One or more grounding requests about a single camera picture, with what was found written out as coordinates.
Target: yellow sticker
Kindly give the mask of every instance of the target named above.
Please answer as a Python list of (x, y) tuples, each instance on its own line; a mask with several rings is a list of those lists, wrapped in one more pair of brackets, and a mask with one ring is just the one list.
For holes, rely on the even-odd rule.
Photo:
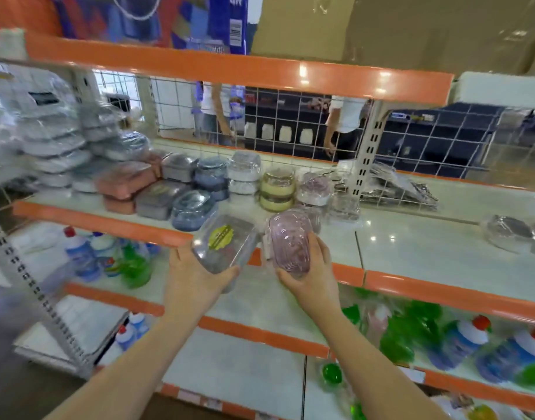
[(209, 236), (209, 249), (218, 250), (227, 246), (234, 236), (234, 229), (230, 225), (213, 230)]

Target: person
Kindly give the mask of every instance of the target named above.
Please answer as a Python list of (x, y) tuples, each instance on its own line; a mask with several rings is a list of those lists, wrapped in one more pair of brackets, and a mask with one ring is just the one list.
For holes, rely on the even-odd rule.
[(202, 130), (211, 144), (234, 146), (230, 132), (230, 90), (228, 84), (203, 83)]
[[(314, 233), (308, 239), (310, 272), (302, 280), (281, 269), (277, 275), (326, 338), (367, 419), (447, 420), (440, 407), (341, 312), (330, 250)], [(46, 420), (138, 419), (201, 316), (238, 273), (238, 267), (209, 273), (194, 256), (191, 243), (172, 249), (164, 315), (129, 351), (96, 374)]]
[(365, 98), (332, 96), (324, 148), (332, 161), (353, 159), (361, 139), (359, 126)]

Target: hand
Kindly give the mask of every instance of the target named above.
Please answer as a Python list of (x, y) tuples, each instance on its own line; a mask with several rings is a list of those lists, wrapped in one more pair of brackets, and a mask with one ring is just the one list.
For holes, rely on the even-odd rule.
[(326, 138), (324, 139), (324, 147), (326, 148), (326, 149), (324, 150), (324, 151), (326, 152), (326, 154), (327, 154), (330, 158), (332, 158), (332, 160), (333, 160), (333, 155), (334, 155), (334, 153), (335, 153), (335, 151), (336, 151), (336, 147), (335, 147), (335, 145), (332, 143), (331, 137), (329, 137), (329, 138), (326, 137)]
[(302, 280), (277, 268), (279, 280), (291, 291), (300, 307), (316, 321), (326, 310), (340, 310), (339, 288), (332, 272), (330, 250), (314, 233), (308, 234), (310, 271)]
[(190, 313), (201, 318), (238, 275), (235, 266), (212, 274), (195, 257), (191, 242), (170, 249), (170, 278), (164, 291), (164, 316)]

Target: barcode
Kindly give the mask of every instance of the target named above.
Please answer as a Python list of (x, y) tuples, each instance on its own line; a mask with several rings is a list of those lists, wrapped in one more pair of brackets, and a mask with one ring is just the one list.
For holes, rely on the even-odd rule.
[(242, 46), (242, 21), (239, 19), (230, 20), (230, 45)]

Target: person's left hand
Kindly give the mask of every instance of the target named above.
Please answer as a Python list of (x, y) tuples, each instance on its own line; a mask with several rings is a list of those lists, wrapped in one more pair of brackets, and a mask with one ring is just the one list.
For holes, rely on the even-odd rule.
[(207, 271), (195, 257), (191, 241), (170, 249), (170, 278), (164, 291), (164, 316), (182, 312), (201, 318), (219, 298), (222, 290), (235, 278), (235, 266), (220, 274)]

